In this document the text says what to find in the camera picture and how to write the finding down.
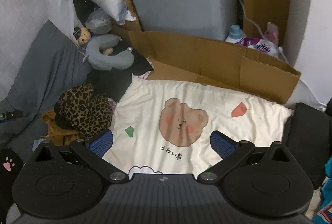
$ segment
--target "stuffed toy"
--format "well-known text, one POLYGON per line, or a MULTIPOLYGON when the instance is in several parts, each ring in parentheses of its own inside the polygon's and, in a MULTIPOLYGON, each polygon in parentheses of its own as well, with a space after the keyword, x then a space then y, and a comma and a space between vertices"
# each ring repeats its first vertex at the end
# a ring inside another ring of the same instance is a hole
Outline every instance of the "stuffed toy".
MULTIPOLYGON (((90 41, 91 33, 89 32, 89 30, 86 27, 82 27, 82 28, 77 27, 77 28, 75 28, 74 37, 77 39, 77 43, 79 44, 81 49, 83 49, 84 48, 83 46, 86 45, 90 41)), ((113 52, 113 48, 101 49, 100 52, 105 55, 110 55, 113 52)))
POLYGON ((89 30, 85 27, 75 30, 74 36, 77 39, 79 46, 83 46, 83 45, 87 44, 91 38, 91 34, 90 34, 89 30))

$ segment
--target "gray neck pillow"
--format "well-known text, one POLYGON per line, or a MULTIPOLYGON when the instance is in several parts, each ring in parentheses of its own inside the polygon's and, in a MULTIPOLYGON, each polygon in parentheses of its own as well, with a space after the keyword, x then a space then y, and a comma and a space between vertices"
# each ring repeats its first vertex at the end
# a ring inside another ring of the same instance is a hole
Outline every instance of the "gray neck pillow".
POLYGON ((115 47, 119 41, 122 39, 113 34, 105 34, 92 39, 86 47, 84 60, 87 58, 95 70, 111 70, 113 67, 119 70, 129 68, 134 63, 131 47, 117 55, 105 55, 100 52, 100 50, 115 47))

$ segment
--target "white cable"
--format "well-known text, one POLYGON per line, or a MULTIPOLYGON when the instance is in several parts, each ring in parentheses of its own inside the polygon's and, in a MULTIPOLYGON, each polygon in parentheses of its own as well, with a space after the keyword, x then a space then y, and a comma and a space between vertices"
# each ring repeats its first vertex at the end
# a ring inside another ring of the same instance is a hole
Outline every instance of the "white cable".
MULTIPOLYGON (((245 20, 247 20, 248 22, 252 23, 252 24, 257 28, 257 30, 258 30, 258 32, 260 33, 262 39, 268 40, 268 39, 266 39, 266 37, 263 35, 263 32, 262 32, 261 28, 259 27, 259 25, 256 24, 253 20, 248 19, 247 15, 246 15, 246 11, 245 11, 244 4, 243 4, 242 0, 239 0, 239 1, 240 1, 240 4, 241 4, 241 7, 242 7, 242 10, 243 10, 243 17, 245 18, 245 20)), ((288 63, 288 60, 287 60, 285 54, 283 53, 283 48, 282 48, 282 47, 278 47, 277 45, 275 45, 275 46, 277 47, 277 49, 278 49, 278 51, 280 52, 281 56, 283 57, 284 61, 285 61, 286 63, 288 63)), ((300 78, 300 81, 305 85, 305 87, 308 88, 308 90, 309 90, 310 93, 313 95, 313 97, 315 98, 315 100, 316 100, 320 105, 323 106, 323 107, 322 107, 322 110, 323 110, 323 112, 325 112, 326 107, 327 107, 326 104, 321 103, 321 102, 319 101, 318 97, 315 95, 315 93, 311 90, 311 88, 309 87, 309 85, 308 85, 304 80, 302 80, 302 79, 300 78)))

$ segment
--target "blue bottle cap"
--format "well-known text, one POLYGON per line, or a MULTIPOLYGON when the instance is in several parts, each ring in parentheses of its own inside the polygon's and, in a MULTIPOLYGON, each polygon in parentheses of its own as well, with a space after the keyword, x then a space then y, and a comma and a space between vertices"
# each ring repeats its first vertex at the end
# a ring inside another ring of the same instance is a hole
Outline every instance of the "blue bottle cap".
POLYGON ((239 25, 234 24, 230 27, 229 37, 231 39, 240 39, 242 38, 241 28, 239 25))

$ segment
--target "gray pillow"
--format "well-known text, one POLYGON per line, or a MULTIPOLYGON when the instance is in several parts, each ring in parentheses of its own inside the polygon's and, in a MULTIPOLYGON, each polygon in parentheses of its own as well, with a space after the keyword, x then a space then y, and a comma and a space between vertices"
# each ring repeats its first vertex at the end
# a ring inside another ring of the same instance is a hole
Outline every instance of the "gray pillow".
POLYGON ((32 152, 33 141, 47 135, 47 127, 43 127, 38 114, 51 109, 63 91, 83 84, 92 70, 89 63, 82 62, 83 57, 74 43, 51 21, 44 24, 7 98, 0 102, 0 113, 11 110, 24 113, 23 118, 0 124, 0 149, 17 135, 7 147, 13 148, 26 161, 32 152), (29 127, 32 123, 40 127, 29 127))
POLYGON ((104 34, 92 39, 86 47, 86 57, 95 70, 112 70, 113 67, 125 70, 134 63, 132 47, 120 52, 117 55, 105 55, 100 50, 113 48, 122 39, 113 34, 104 34))

